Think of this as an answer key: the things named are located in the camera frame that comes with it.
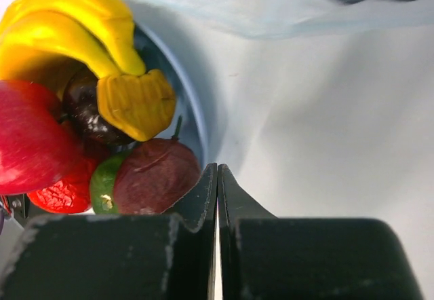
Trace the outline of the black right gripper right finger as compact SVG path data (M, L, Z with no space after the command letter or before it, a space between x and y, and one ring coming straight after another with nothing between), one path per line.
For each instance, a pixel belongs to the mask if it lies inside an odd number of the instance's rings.
M279 218L218 167L224 299L421 299L395 232L369 218Z

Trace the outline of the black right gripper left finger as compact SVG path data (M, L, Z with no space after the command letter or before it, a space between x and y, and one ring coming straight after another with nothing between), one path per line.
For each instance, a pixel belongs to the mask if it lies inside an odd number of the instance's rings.
M2 299L212 299L217 165L154 215L32 219L1 274Z

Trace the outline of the brown round fake fruit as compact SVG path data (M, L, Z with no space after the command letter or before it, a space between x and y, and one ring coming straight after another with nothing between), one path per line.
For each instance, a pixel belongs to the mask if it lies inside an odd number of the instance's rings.
M193 151L179 141L182 117L170 138L152 138L120 165L113 188L121 214L161 214L190 191L201 176Z

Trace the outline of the green yellow fake citrus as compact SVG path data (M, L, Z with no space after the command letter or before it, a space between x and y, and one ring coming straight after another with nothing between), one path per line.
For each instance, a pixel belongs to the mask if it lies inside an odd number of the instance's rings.
M121 164L131 152L125 150L110 156L93 172L90 180L90 200L95 214L118 213L113 197L115 179Z

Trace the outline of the orange fake persimmon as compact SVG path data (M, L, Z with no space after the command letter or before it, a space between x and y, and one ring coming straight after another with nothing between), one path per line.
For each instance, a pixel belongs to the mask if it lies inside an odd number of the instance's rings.
M90 180L98 161L84 157L73 169L50 187L27 193L42 210L55 214L78 214L91 208Z

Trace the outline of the red fake fruit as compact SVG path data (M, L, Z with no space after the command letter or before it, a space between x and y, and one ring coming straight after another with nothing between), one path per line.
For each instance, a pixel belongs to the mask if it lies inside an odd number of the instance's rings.
M1 81L1 195L49 187L79 161L81 142L58 123L61 114L45 86Z

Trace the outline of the tan fake walnut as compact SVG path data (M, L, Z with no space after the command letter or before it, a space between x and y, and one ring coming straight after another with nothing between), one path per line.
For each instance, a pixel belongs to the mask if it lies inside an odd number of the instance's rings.
M98 78L85 66L71 77L62 97L68 119L78 133L96 142L115 146L133 143L134 139L109 124L99 113L97 83Z

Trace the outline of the yellow fake banana bunch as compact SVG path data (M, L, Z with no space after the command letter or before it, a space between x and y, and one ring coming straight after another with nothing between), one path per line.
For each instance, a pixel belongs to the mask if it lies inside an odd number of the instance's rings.
M177 97L163 71L147 69L134 46L123 0L15 0L1 19L1 78L60 90L72 61L97 79L99 114L137 141L167 129Z

